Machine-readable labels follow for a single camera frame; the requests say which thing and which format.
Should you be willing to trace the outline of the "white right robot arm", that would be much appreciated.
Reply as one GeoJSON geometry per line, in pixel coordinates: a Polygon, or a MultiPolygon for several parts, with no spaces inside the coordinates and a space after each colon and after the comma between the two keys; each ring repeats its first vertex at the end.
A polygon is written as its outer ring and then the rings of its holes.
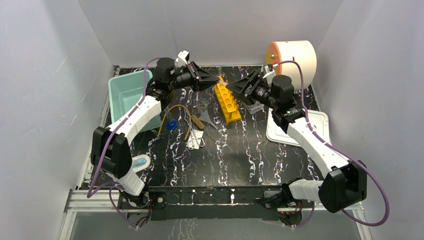
{"type": "Polygon", "coordinates": [[[336,213],[366,199],[367,174],[362,166],[347,160],[313,134],[305,110],[294,103],[296,89],[289,76],[276,75],[267,84],[262,74],[254,70],[247,77],[228,83],[226,88],[237,100],[257,101],[270,108],[275,124],[305,150],[323,175],[323,180],[296,178],[282,184],[281,199],[286,206],[295,207],[301,200],[308,200],[336,213]]]}

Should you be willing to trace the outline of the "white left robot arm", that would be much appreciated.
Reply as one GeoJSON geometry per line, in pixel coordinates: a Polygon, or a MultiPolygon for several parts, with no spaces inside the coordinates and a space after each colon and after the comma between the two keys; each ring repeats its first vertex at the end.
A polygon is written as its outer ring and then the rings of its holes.
{"type": "Polygon", "coordinates": [[[137,208],[149,203],[149,194],[143,191],[145,183],[132,169],[130,143],[153,118],[159,116],[173,98],[174,90],[190,87],[204,91],[220,79],[194,61],[182,56],[177,59],[157,57],[150,80],[143,81],[143,94],[119,120],[108,127],[97,127],[92,136],[90,162],[95,166],[93,180],[100,172],[112,178],[112,186],[130,195],[130,202],[137,208]]]}

